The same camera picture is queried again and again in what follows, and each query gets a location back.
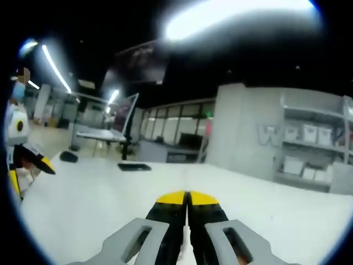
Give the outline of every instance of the shelving unit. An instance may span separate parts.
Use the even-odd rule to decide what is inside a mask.
[[[353,150],[349,149],[349,134],[353,130],[353,120],[348,118],[347,99],[348,97],[343,97],[341,105],[337,106],[337,112],[334,112],[316,108],[288,106],[284,103],[285,97],[282,96],[283,121],[280,130],[280,148],[274,160],[275,182],[304,189],[329,192],[331,183],[315,179],[304,179],[301,175],[283,172],[284,157],[286,155],[298,157],[311,165],[314,164],[313,161],[316,163],[319,161],[322,167],[332,164],[337,159],[347,164],[350,156],[353,156]],[[291,123],[298,127],[307,123],[330,127],[334,135],[337,135],[338,128],[340,130],[343,129],[345,135],[344,145],[337,146],[334,143],[332,145],[322,145],[317,142],[304,141],[302,137],[295,140],[285,139],[285,125]]]

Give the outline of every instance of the white shelf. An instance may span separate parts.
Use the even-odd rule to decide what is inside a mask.
[[[312,120],[319,123],[337,123],[344,121],[344,115],[327,110],[284,106],[286,119]]]
[[[345,149],[341,148],[341,147],[336,147],[336,146],[328,146],[328,145],[320,145],[320,144],[316,144],[315,142],[305,142],[302,140],[286,140],[283,139],[283,143],[286,144],[291,144],[291,145],[301,145],[301,146],[308,146],[308,147],[312,147],[312,148],[318,148],[318,149],[322,149],[322,150],[328,150],[328,151],[334,151],[334,152],[338,152],[338,153],[345,153]]]
[[[320,187],[328,187],[328,188],[331,186],[331,183],[328,183],[328,182],[315,181],[315,180],[311,181],[309,179],[302,178],[302,176],[294,175],[294,174],[290,174],[290,173],[277,172],[276,175],[277,175],[277,178],[284,179],[286,181],[302,183],[302,184],[309,184],[309,185],[320,186]]]

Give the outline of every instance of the desk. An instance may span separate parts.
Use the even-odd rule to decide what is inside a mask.
[[[158,197],[197,190],[216,197],[271,243],[288,263],[318,264],[337,243],[353,212],[353,197],[297,189],[210,165],[148,163],[147,172],[123,172],[102,158],[51,161],[21,204],[24,222],[57,264],[85,261],[133,218],[144,218]]]
[[[126,141],[126,138],[118,131],[112,132],[111,130],[103,130],[103,129],[95,129],[95,128],[89,128],[89,131],[85,131],[85,132],[78,131],[76,132],[76,136],[86,138],[86,139],[97,140],[94,145],[93,156],[95,155],[95,150],[97,149],[98,140],[106,141],[106,142]]]

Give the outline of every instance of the white desk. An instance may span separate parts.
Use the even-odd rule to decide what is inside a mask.
[[[85,261],[133,218],[144,218],[156,199],[177,190],[213,195],[228,218],[271,243],[288,263],[318,264],[337,243],[353,212],[353,197],[301,190],[209,165],[148,163],[149,172],[122,172],[115,162],[79,158],[51,161],[22,202],[23,217],[58,264]]]
[[[103,129],[95,129],[89,128],[88,132],[76,132],[77,137],[87,138],[87,139],[95,139],[100,141],[108,141],[108,142],[125,142],[126,138],[123,134],[117,132],[112,132],[111,130],[103,130]],[[93,156],[95,154],[95,150],[97,149],[97,141],[94,145]]]

